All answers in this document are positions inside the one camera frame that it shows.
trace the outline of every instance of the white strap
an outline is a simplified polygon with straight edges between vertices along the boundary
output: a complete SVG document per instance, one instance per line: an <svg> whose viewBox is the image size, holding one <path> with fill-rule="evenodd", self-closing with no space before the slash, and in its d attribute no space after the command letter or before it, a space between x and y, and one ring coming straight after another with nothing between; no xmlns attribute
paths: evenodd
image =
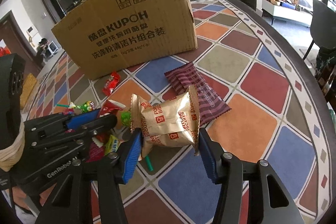
<svg viewBox="0 0 336 224"><path fill-rule="evenodd" d="M0 168L8 172L16 164L25 146L25 125L21 121L19 134L11 146L0 150Z"/></svg>

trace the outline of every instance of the green straw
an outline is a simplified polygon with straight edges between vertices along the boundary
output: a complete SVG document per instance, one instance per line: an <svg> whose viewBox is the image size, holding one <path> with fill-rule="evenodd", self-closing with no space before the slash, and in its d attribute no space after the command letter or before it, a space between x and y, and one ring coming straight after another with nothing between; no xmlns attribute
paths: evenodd
<svg viewBox="0 0 336 224"><path fill-rule="evenodd" d="M148 167L149 171L153 171L154 168L153 168L153 166L152 166L152 163L151 163L151 160L149 159L149 157L146 156L146 157L145 157L145 160L146 160L147 167Z"/></svg>
<svg viewBox="0 0 336 224"><path fill-rule="evenodd" d="M56 104L57 106L62 106L62 107L69 107L69 105L60 105L60 104Z"/></svg>

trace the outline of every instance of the gold snack bag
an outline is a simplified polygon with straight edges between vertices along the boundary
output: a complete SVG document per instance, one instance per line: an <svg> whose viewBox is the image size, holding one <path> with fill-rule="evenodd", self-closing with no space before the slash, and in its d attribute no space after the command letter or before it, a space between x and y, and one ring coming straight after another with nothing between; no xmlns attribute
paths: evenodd
<svg viewBox="0 0 336 224"><path fill-rule="evenodd" d="M192 144L198 150L199 102L194 85L177 97L151 104L133 94L131 102L131 130L140 127L143 134L142 157L153 145L182 147Z"/></svg>

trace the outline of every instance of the cardboard box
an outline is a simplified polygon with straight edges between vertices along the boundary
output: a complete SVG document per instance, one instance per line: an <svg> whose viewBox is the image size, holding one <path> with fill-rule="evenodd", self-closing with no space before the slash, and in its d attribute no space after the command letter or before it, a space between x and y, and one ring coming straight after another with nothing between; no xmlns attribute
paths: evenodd
<svg viewBox="0 0 336 224"><path fill-rule="evenodd" d="M91 80L197 47L189 0L86 0L52 32Z"/></svg>

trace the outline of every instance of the checkered carpet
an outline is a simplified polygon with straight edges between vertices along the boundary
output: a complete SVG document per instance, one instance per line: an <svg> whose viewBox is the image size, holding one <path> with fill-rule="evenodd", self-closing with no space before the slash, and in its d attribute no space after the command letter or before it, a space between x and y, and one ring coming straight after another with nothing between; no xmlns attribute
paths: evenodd
<svg viewBox="0 0 336 224"><path fill-rule="evenodd" d="M213 140L241 160L267 159L297 204L306 224L330 205L330 155L309 91L286 54L265 30L227 0L192 2L198 49L139 64L118 73L110 97L125 105L136 93L152 104L175 96L164 72L187 62L232 108L206 126ZM33 119L63 111L56 104L87 100L100 107L106 77L90 81L65 53L35 90L27 106ZM119 128L126 137L127 128ZM127 218L133 223L210 223L220 186L207 178L191 147L155 147L154 171L139 162L121 185ZM97 184L92 184L95 223L100 223ZM241 224L246 223L244 184Z"/></svg>

